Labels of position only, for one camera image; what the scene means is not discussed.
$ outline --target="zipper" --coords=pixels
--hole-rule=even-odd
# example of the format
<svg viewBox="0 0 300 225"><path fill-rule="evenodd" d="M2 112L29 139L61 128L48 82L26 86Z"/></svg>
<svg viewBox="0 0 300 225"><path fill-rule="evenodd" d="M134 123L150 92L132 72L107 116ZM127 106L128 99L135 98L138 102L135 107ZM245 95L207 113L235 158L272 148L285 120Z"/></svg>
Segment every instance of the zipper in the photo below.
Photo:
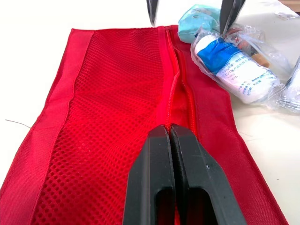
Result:
<svg viewBox="0 0 300 225"><path fill-rule="evenodd" d="M169 97L169 103L167 108L167 120L166 120L166 127L167 131L170 131L170 121L171 121L171 109L172 109L172 100L175 92L176 83L179 79L179 76L181 75L182 85L185 89L185 92L187 94L187 100L188 100L188 120L189 120L189 128L190 130L195 134L195 136L198 136L197 132L197 126L196 126L196 112L195 112L195 100L193 92L188 85L187 82L187 72L186 72L186 63L185 58L182 53L175 45L173 45L170 35L170 30L166 30L166 36L168 41L168 49L171 56L172 64L176 66L175 70L175 77L171 88L171 93Z"/></svg>
<svg viewBox="0 0 300 225"><path fill-rule="evenodd" d="M176 89L176 84L177 84L178 78L180 76L180 70L179 70L179 65L178 65L176 53L175 53L173 45L172 45L169 30L166 30L166 36L167 36L167 47L168 47L168 50L169 50L173 70L174 70L174 73L175 73L175 76L174 76L174 79L173 79L173 82L172 82L172 86L171 86L170 96L169 96L169 99L168 99L167 116L166 116L166 122L165 122L166 130L167 130L168 133L170 133L172 102L173 102L173 97L174 97L174 93L175 93L175 89Z"/></svg>

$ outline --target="red fabric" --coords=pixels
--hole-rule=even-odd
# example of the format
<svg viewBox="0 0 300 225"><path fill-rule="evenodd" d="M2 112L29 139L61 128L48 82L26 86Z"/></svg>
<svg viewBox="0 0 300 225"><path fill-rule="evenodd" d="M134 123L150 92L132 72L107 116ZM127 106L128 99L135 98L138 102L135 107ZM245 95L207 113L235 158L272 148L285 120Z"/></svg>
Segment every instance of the red fabric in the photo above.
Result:
<svg viewBox="0 0 300 225"><path fill-rule="evenodd" d="M287 224L235 128L228 93L193 64L177 27L71 32L1 188L1 224L121 225L147 133L173 122L221 164L248 224Z"/></svg>

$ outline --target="blue item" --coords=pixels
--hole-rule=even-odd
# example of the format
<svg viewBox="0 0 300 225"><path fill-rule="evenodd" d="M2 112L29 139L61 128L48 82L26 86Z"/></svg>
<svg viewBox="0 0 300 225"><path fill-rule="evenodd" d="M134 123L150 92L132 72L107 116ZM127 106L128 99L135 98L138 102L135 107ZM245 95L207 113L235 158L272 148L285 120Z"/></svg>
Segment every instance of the blue item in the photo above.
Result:
<svg viewBox="0 0 300 225"><path fill-rule="evenodd" d="M216 75L237 53L240 53L239 48L219 38L200 50L197 55L202 59L207 69Z"/></svg>
<svg viewBox="0 0 300 225"><path fill-rule="evenodd" d="M220 9L195 4L178 21L178 35L181 41L192 43L200 27L219 32Z"/></svg>

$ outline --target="black plastic jaw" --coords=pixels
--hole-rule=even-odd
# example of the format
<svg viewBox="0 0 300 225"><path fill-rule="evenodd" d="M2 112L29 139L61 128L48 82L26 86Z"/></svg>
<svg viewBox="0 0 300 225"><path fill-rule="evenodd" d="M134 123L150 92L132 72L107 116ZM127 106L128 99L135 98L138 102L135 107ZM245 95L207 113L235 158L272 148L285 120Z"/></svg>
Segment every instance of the black plastic jaw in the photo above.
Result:
<svg viewBox="0 0 300 225"><path fill-rule="evenodd" d="M246 225L221 166L187 128L172 125L171 148L181 225Z"/></svg>
<svg viewBox="0 0 300 225"><path fill-rule="evenodd" d="M163 125L149 132L127 183L123 225L174 225L175 181Z"/></svg>
<svg viewBox="0 0 300 225"><path fill-rule="evenodd" d="M187 128L149 132L127 184L123 225L246 225L228 180Z"/></svg>

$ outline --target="plastic bag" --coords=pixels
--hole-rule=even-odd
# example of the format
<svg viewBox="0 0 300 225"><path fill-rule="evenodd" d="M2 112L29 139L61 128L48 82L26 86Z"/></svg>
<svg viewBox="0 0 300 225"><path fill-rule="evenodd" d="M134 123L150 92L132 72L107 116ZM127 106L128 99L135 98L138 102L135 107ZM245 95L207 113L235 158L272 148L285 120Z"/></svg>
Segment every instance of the plastic bag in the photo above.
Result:
<svg viewBox="0 0 300 225"><path fill-rule="evenodd" d="M193 61L200 70L246 104L266 104L282 91L271 70L225 42L217 32L202 28L191 46Z"/></svg>
<svg viewBox="0 0 300 225"><path fill-rule="evenodd" d="M294 113L300 113L300 57L277 103Z"/></svg>
<svg viewBox="0 0 300 225"><path fill-rule="evenodd" d="M260 65L270 67L279 78L289 78L292 68L288 59L274 47L266 43L265 34L254 27L234 24L227 32L225 41L238 46L247 55L257 59Z"/></svg>
<svg viewBox="0 0 300 225"><path fill-rule="evenodd" d="M178 21L178 35L181 41L192 43L199 27L219 32L220 9L209 5L195 4Z"/></svg>

